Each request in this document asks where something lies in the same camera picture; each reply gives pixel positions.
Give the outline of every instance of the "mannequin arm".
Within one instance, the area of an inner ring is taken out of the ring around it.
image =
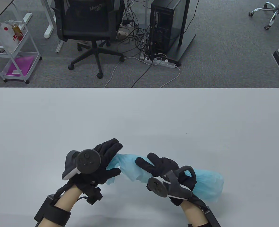
[[[62,197],[57,201],[57,203],[54,206],[70,212],[81,194],[82,191],[79,190],[75,185],[73,185],[69,190],[67,190],[62,195]],[[44,218],[38,227],[61,227],[61,226]]]
[[[198,206],[187,200],[184,200],[180,206],[182,207],[188,222],[192,224],[193,227],[202,226],[208,223],[204,212]]]

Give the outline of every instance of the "white container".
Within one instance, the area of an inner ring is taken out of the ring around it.
[[[11,25],[0,23],[0,42],[10,53],[13,53],[17,48],[18,39]]]

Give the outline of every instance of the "plastic bottle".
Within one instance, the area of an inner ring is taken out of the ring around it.
[[[10,24],[12,26],[15,35],[17,36],[18,40],[21,41],[24,35],[21,29],[19,28],[18,24],[14,20],[5,21],[5,23]]]

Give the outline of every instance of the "black office chair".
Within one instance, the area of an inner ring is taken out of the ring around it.
[[[99,79],[103,78],[99,54],[110,54],[120,56],[124,62],[122,53],[107,50],[97,46],[96,41],[109,41],[116,39],[116,11],[120,8],[120,0],[54,0],[51,8],[55,12],[57,36],[63,41],[68,39],[91,41],[92,47],[78,43],[77,49],[88,49],[85,53],[74,59],[68,66],[73,70],[74,64],[86,57],[95,56],[99,73]]]

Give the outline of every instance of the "white cart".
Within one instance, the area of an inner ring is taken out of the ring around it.
[[[9,58],[8,63],[6,64],[6,66],[4,67],[4,69],[2,70],[2,72],[0,71],[0,77],[4,80],[4,82],[7,82],[7,79],[12,79],[12,80],[23,80],[26,84],[29,84],[29,77],[32,74],[35,66],[37,65],[38,61],[42,59],[39,50],[37,48],[37,46],[34,43],[34,40],[27,28],[27,25],[25,23],[25,21],[23,20],[23,18],[21,17],[21,14],[19,12],[19,10],[17,9],[17,6],[14,4],[14,2],[12,3],[12,5],[14,6],[14,15],[16,17],[16,23],[20,24],[20,27],[22,27],[23,29],[21,30],[24,37],[23,39],[19,42],[18,46],[16,47],[16,49],[14,50],[14,52],[10,53],[7,48],[1,43],[0,41],[0,49],[4,49],[3,53],[0,53],[0,57],[2,58]],[[26,41],[28,39],[31,39],[31,42],[33,43],[33,46],[35,47],[36,52],[21,52],[21,48],[23,47],[23,45],[26,43]],[[31,67],[28,71],[28,73],[26,75],[24,75],[22,73],[22,71],[20,70],[20,68],[18,67],[17,63],[15,62],[15,59],[18,57],[24,57],[24,56],[33,56],[34,59],[32,61]],[[16,74],[14,76],[12,75],[7,75],[8,73],[8,69],[11,66],[11,64],[14,64],[14,66],[16,67],[17,71],[19,74]]]

